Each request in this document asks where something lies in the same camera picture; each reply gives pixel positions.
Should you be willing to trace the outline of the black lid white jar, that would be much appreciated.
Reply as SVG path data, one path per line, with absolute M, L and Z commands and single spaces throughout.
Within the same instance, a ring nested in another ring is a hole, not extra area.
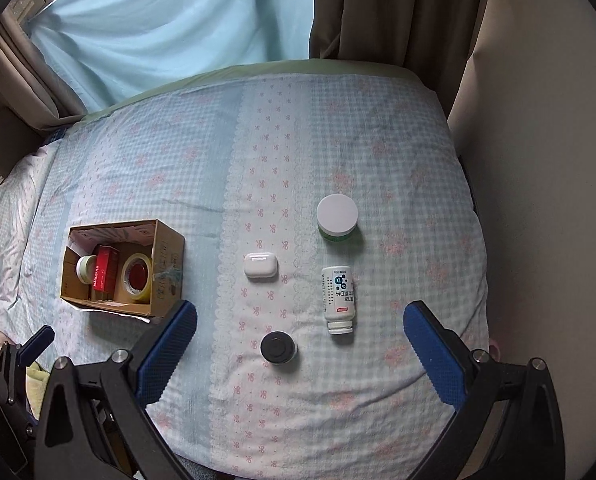
M 263 359 L 273 365 L 283 365 L 292 361 L 298 353 L 298 346 L 292 336 L 275 330 L 266 334 L 260 342 L 260 352 Z

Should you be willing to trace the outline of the white vitamin bottle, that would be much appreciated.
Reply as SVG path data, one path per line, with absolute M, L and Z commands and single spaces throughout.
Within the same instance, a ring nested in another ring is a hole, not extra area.
M 353 333 L 355 289 L 349 266 L 327 266 L 322 270 L 324 318 L 333 336 Z

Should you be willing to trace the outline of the white earbuds case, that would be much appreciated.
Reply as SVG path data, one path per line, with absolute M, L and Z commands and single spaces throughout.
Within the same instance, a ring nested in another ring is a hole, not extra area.
M 249 252 L 243 257 L 243 273 L 251 280 L 273 278 L 278 272 L 278 260 L 273 252 Z

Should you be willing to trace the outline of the green jar white lid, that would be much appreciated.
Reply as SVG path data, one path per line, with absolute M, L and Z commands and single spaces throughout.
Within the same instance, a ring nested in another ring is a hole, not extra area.
M 319 232 L 327 240 L 345 240 L 353 234 L 359 222 L 359 208 L 345 194 L 329 194 L 316 208 Z

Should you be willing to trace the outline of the pale green lid jar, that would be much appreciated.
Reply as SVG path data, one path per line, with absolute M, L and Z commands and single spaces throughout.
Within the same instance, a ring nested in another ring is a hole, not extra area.
M 94 283 L 96 259 L 97 257 L 95 255 L 87 255 L 80 257 L 77 261 L 77 278 L 84 285 L 92 285 Z

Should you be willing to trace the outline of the red small box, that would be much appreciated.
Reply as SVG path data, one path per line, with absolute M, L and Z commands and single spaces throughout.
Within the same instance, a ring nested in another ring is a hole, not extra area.
M 119 252 L 115 247 L 100 245 L 97 247 L 94 264 L 93 289 L 113 295 L 118 273 Z

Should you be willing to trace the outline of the yellow tape roll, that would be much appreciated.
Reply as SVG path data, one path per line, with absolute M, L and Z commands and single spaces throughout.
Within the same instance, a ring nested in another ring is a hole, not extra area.
M 151 293 L 151 260 L 141 252 L 127 258 L 121 271 L 121 284 L 132 302 L 147 304 Z

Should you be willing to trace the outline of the brown cardboard box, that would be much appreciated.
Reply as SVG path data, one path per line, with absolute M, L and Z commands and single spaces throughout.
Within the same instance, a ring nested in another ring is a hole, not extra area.
M 83 310 L 164 316 L 181 298 L 184 245 L 157 219 L 74 226 L 60 297 Z

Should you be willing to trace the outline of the beige left curtain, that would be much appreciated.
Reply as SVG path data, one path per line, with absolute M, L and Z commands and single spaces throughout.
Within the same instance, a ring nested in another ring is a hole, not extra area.
M 77 93 L 48 66 L 8 9 L 0 16 L 0 97 L 36 130 L 72 125 L 86 114 Z

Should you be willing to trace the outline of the light blue curtain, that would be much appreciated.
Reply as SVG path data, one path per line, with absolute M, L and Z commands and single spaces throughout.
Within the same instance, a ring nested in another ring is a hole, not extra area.
M 26 27 L 97 112 L 232 65 L 309 55 L 313 0 L 55 0 Z

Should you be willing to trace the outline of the brown right curtain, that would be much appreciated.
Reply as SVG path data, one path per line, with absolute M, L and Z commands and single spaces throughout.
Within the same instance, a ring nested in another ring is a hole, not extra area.
M 488 0 L 314 0 L 311 58 L 406 68 L 449 112 Z

